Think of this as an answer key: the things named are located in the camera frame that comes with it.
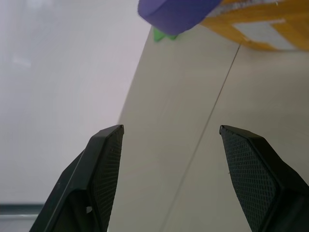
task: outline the white wall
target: white wall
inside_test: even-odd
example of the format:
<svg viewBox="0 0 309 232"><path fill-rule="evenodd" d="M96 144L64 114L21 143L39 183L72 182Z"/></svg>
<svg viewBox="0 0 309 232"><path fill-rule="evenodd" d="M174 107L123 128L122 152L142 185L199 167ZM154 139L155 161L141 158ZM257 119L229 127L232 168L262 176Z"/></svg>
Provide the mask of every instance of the white wall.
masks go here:
<svg viewBox="0 0 309 232"><path fill-rule="evenodd" d="M0 203L42 203L116 124L150 26L137 0L0 1Z"/></svg>

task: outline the green object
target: green object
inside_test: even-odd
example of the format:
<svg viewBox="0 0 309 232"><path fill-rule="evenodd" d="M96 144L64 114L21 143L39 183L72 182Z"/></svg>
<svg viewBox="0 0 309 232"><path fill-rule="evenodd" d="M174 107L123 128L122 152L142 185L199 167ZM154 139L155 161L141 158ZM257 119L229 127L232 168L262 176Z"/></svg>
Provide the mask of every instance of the green object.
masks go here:
<svg viewBox="0 0 309 232"><path fill-rule="evenodd" d="M159 42L164 37L168 37L170 40L175 40L178 35L167 35L161 31L159 31L157 28L154 28L154 41Z"/></svg>

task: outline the purple object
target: purple object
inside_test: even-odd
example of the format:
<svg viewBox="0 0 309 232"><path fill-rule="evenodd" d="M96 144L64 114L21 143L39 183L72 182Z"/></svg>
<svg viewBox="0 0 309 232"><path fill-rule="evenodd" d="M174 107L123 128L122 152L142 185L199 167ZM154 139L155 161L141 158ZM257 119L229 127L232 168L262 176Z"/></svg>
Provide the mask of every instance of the purple object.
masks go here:
<svg viewBox="0 0 309 232"><path fill-rule="evenodd" d="M160 31L178 35L200 23L222 0L140 0L139 15Z"/></svg>

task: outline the yellow box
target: yellow box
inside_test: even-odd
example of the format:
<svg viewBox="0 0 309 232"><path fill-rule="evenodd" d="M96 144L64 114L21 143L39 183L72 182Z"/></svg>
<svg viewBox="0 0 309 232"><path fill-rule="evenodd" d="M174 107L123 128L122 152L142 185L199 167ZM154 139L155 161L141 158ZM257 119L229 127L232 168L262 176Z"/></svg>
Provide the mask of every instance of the yellow box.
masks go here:
<svg viewBox="0 0 309 232"><path fill-rule="evenodd" d="M255 49L309 51L308 0L224 0L200 24Z"/></svg>

